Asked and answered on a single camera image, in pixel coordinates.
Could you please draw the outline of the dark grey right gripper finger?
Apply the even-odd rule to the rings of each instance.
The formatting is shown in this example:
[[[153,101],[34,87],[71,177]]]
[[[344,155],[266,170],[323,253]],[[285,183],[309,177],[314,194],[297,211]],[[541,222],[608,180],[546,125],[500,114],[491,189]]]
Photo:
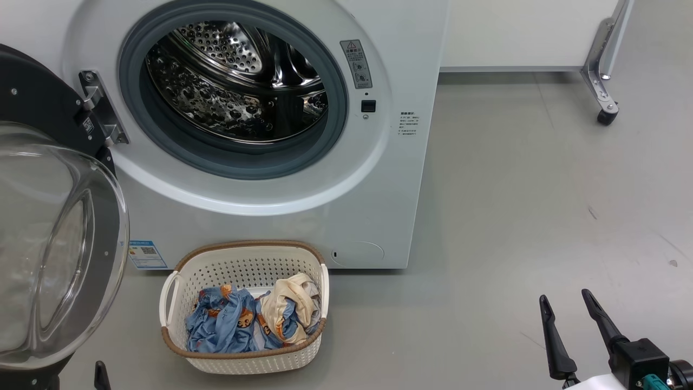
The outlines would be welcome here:
[[[584,299],[587,312],[589,313],[591,319],[596,322],[597,328],[599,329],[600,335],[604,341],[604,345],[609,353],[614,352],[614,346],[616,344],[629,342],[629,339],[622,335],[616,324],[614,324],[606,311],[604,311],[604,309],[601,307],[601,304],[599,304],[594,294],[592,294],[589,289],[582,289],[581,294]]]
[[[553,380],[577,380],[577,365],[572,360],[555,326],[556,316],[547,296],[539,298],[545,352],[550,378]]]

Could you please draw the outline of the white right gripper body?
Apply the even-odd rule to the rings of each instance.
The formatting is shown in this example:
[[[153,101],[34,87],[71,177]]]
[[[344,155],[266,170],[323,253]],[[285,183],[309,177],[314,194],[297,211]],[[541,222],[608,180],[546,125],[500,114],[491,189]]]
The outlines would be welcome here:
[[[584,390],[626,390],[627,388],[613,374],[592,376],[581,381],[575,373],[570,373],[562,385],[562,389]]]

